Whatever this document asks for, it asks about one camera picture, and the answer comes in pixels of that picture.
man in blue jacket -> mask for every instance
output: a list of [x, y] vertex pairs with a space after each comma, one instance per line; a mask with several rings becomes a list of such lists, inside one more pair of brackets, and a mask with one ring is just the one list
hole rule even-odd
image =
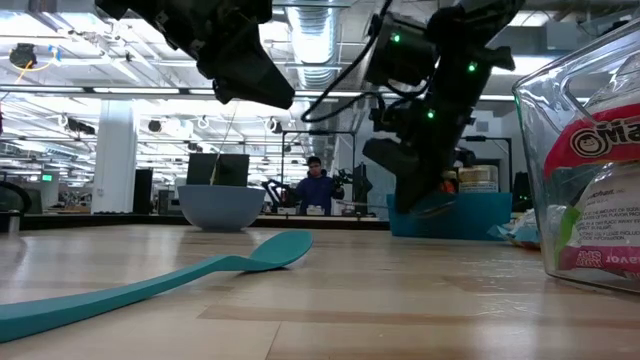
[[344, 199], [344, 190], [336, 188], [333, 179], [327, 176], [327, 171], [322, 169], [320, 158], [312, 156], [307, 160], [309, 172], [307, 178], [300, 181], [296, 187], [296, 193], [302, 204], [300, 205], [300, 213], [307, 215], [309, 205], [321, 206], [324, 209], [324, 215], [331, 215], [331, 198]]

exposed ductwork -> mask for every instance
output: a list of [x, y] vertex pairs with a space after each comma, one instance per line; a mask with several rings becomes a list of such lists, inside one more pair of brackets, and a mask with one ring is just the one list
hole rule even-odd
[[[286, 14], [291, 25], [291, 42], [296, 62], [330, 65], [336, 62], [339, 10], [322, 7], [290, 7]], [[324, 89], [335, 79], [333, 69], [300, 68], [304, 89]]]
[[[291, 45], [296, 63], [309, 65], [332, 65], [338, 62], [338, 24], [340, 10], [325, 7], [288, 7], [285, 9], [291, 26]], [[297, 69], [299, 87], [302, 89], [325, 89], [336, 78], [335, 68]], [[318, 107], [318, 114], [331, 111], [332, 105]], [[330, 119], [323, 123], [311, 124], [309, 130], [335, 131], [338, 119]], [[319, 156], [325, 166], [330, 168], [333, 160], [335, 136], [319, 138], [312, 136], [313, 153]]]

fluorescent light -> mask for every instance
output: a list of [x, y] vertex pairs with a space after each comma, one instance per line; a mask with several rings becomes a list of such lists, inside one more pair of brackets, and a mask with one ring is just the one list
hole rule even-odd
[[10, 159], [0, 159], [0, 163], [3, 166], [22, 166], [22, 163], [20, 161]]
[[47, 148], [45, 148], [44, 146], [31, 141], [16, 140], [15, 145], [20, 149], [27, 150], [27, 151], [37, 151], [37, 152], [47, 151]]
[[539, 12], [536, 10], [521, 10], [518, 11], [516, 16], [511, 20], [509, 26], [523, 26], [523, 27], [540, 27], [544, 26], [550, 18], [556, 14], [555, 11]]
[[167, 164], [163, 164], [163, 163], [149, 163], [149, 162], [139, 162], [138, 163], [138, 167], [141, 168], [168, 168], [169, 166]]
[[215, 95], [211, 89], [189, 89], [189, 93], [193, 95]]
[[89, 182], [89, 181], [91, 181], [91, 179], [84, 179], [84, 178], [77, 178], [76, 179], [76, 178], [69, 178], [69, 177], [62, 178], [60, 180], [67, 181], [67, 182]]
[[540, 68], [550, 64], [557, 57], [549, 57], [549, 56], [514, 56], [513, 61], [516, 64], [516, 69], [514, 71], [509, 71], [505, 69], [500, 69], [494, 67], [491, 71], [493, 75], [529, 75]]
[[[331, 91], [329, 92], [328, 97], [340, 97], [340, 98], [354, 98], [358, 95], [361, 95], [362, 92], [358, 91]], [[295, 96], [320, 96], [322, 95], [322, 91], [312, 91], [312, 90], [298, 90], [296, 91]]]
[[59, 167], [59, 168], [68, 168], [69, 165], [66, 164], [58, 164], [58, 163], [47, 163], [47, 166]]
[[135, 88], [135, 87], [124, 87], [124, 88], [93, 88], [93, 91], [100, 94], [179, 94], [179, 89], [168, 89], [168, 88]]
[[513, 95], [482, 95], [482, 101], [514, 101]]
[[26, 171], [26, 170], [8, 170], [6, 171], [7, 174], [13, 174], [13, 175], [40, 175], [41, 172], [40, 171]]
[[28, 86], [28, 85], [2, 85], [0, 91], [28, 92], [28, 93], [84, 93], [81, 87], [71, 86]]
[[92, 166], [84, 166], [84, 165], [80, 165], [80, 164], [76, 164], [76, 163], [69, 163], [68, 164], [71, 167], [74, 167], [76, 169], [80, 169], [80, 170], [84, 170], [84, 171], [93, 171], [93, 167]]
[[13, 135], [18, 135], [18, 136], [27, 136], [27, 133], [24, 131], [20, 131], [18, 129], [14, 129], [14, 128], [10, 128], [10, 127], [3, 127], [3, 131], [7, 134], [13, 134]]

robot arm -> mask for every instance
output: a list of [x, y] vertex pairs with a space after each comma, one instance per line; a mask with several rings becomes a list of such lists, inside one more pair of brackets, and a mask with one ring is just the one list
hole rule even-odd
[[197, 61], [223, 104], [233, 98], [283, 109], [293, 88], [260, 44], [258, 24], [271, 20], [271, 0], [95, 0], [120, 20], [128, 9]]
[[[471, 113], [491, 69], [515, 68], [509, 48], [486, 45], [523, 4], [463, 1], [438, 10], [426, 25], [393, 13], [373, 19], [379, 37], [366, 80], [402, 99], [372, 111], [370, 118], [374, 131], [395, 133], [400, 142], [371, 139], [363, 153], [396, 175], [397, 211], [409, 212], [438, 188], [441, 174], [455, 161], [464, 128], [473, 122]], [[413, 86], [425, 82], [424, 97], [396, 90], [392, 80]]]

box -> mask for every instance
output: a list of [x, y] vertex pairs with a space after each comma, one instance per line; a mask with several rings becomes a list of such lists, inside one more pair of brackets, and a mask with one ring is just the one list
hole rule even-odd
[[[449, 210], [422, 218], [421, 210], [432, 209], [453, 201]], [[437, 239], [490, 240], [487, 232], [494, 225], [511, 221], [510, 193], [445, 194], [434, 193], [414, 207], [415, 214], [398, 214], [395, 196], [387, 195], [389, 224], [394, 236]]]

